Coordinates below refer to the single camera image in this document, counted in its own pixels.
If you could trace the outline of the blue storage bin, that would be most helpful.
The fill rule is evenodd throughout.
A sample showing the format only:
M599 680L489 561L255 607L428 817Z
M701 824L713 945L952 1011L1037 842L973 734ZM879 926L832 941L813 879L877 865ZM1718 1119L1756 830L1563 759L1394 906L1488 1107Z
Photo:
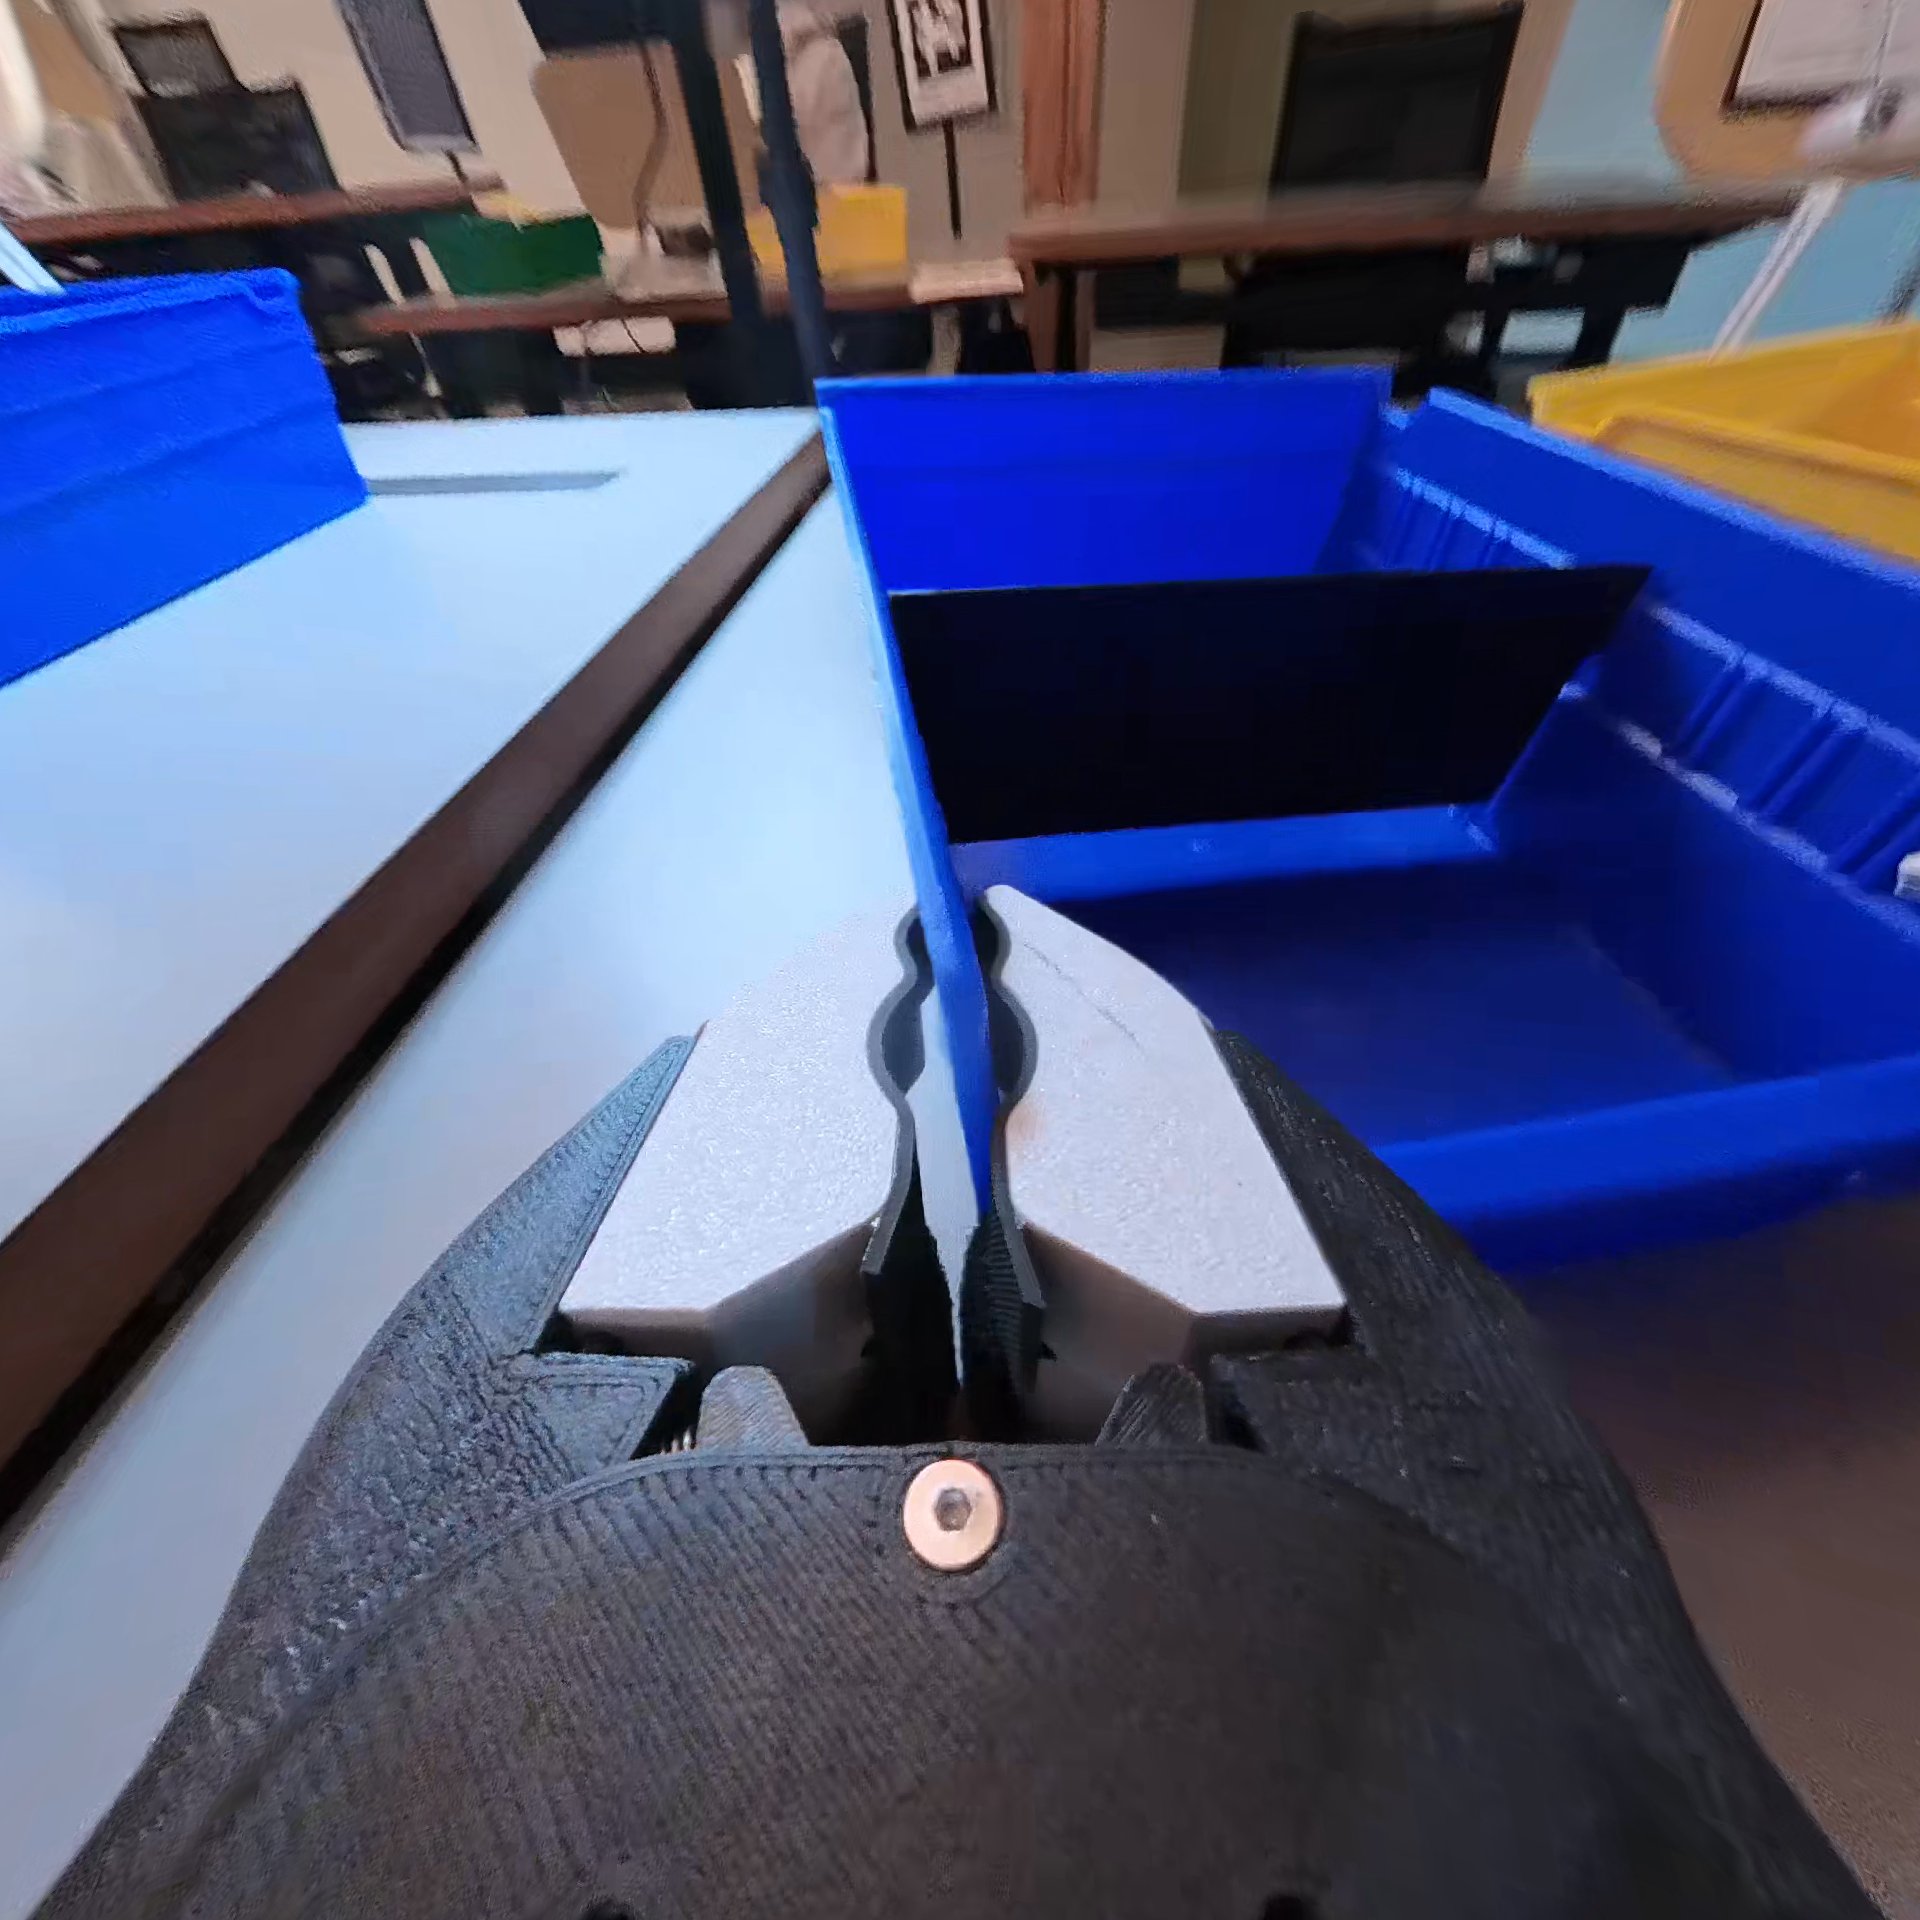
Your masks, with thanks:
M1911 1192L1911 567L1378 371L832 379L973 1184L973 901L1261 1045L1495 1271ZM1646 567L1482 808L952 842L895 589Z
M0 684L373 497L280 264L0 293Z

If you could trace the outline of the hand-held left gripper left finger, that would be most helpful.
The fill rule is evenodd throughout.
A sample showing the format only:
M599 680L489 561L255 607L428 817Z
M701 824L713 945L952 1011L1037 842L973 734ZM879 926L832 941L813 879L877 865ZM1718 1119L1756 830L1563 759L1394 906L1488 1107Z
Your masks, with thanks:
M565 1330L682 1364L942 1364L922 996L908 906L859 910L740 988L617 1175Z

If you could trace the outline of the black bin divider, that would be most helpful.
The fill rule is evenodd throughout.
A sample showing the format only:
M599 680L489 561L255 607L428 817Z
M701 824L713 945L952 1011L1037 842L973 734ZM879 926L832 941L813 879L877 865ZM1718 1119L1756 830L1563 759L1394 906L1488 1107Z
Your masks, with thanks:
M1646 567L895 589L952 842L1482 808Z

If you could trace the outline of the yellow box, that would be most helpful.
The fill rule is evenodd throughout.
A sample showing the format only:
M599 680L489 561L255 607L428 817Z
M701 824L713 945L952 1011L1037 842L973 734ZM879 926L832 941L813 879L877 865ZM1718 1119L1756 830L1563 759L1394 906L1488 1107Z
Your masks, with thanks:
M820 276L832 283L902 283L908 276L908 192L886 180L839 180L813 197Z

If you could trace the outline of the yellow storage bin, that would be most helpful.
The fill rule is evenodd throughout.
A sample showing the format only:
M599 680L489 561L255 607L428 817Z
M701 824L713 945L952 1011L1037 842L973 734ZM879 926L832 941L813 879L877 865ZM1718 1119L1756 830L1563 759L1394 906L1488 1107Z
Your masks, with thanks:
M1806 330L1523 385L1531 422L1920 561L1920 322Z

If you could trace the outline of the black office chair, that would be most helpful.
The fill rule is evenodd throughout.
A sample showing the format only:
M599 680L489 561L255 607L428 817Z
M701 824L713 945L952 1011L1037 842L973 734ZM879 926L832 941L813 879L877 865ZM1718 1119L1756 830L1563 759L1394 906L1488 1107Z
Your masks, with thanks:
M1266 183L1478 183L1522 19L1523 5L1378 23L1305 10ZM1465 251L1240 258L1220 363L1394 351L1417 379L1452 343L1465 258Z

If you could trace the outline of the wooden office desk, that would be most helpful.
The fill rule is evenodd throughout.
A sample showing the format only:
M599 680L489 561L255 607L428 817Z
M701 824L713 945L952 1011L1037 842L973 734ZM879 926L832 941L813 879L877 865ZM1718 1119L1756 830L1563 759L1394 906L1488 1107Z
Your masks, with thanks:
M1083 371L1078 322L1237 322L1240 264L1417 258L1462 264L1452 313L1482 313L1482 343L1513 313L1577 313L1574 363L1602 363L1629 313L1661 313L1693 251L1784 222L1790 183L1754 180L1422 180L1294 183L1269 197L1172 197L1037 209L1008 233L1008 258L1037 301L1042 371Z
M31 287L272 264L297 276L308 308L343 321L424 293L424 222L471 212L489 192L494 180L417 180L55 209L4 227L4 283Z

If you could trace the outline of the wooden post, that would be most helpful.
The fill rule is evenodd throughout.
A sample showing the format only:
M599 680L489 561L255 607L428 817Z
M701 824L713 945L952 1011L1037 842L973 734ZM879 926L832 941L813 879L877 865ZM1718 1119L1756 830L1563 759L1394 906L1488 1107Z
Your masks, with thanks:
M1099 162L1099 0L1018 0L1018 209L1078 209Z

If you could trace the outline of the grey desk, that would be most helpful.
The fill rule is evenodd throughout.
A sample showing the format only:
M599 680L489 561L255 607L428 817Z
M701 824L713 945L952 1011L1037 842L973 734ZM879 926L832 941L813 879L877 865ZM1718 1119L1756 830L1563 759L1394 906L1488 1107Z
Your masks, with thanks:
M11 1522L0 1913L143 1764L397 1295L658 1038L902 885L859 567L820 502L310 1147L162 1288L158 1348ZM1513 1288L1766 1756L1911 1913L1911 1199Z
M373 497L0 698L18 1232L803 438L813 411L351 422Z

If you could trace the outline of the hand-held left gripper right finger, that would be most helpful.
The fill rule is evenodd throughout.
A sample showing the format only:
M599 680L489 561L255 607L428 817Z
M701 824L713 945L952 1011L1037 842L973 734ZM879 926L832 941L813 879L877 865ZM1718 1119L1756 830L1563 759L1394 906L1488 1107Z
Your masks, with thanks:
M1018 1053L1003 1184L1042 1364L1203 1364L1333 1336L1346 1288L1210 1018L1068 910L983 885Z

